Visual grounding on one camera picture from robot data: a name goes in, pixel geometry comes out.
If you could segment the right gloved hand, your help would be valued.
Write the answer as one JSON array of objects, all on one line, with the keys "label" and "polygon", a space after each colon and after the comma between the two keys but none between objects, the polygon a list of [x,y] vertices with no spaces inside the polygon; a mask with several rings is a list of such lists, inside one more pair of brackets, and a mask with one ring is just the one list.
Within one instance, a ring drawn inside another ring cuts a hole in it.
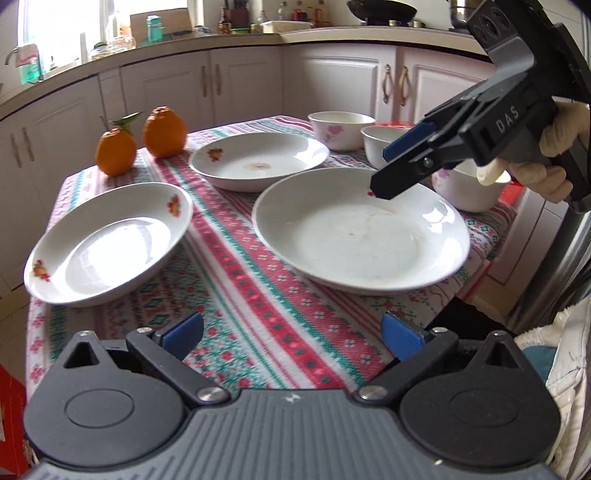
[{"label": "right gloved hand", "polygon": [[[553,124],[546,127],[539,141],[541,154],[550,159],[566,152],[579,140],[588,151],[590,137],[590,109],[579,102],[559,102],[558,114]],[[508,171],[518,182],[545,200],[557,204],[565,201],[573,190],[567,173],[560,166],[545,166],[540,163],[515,163],[502,157],[477,169],[477,179],[483,186],[495,183],[504,171]]]}]

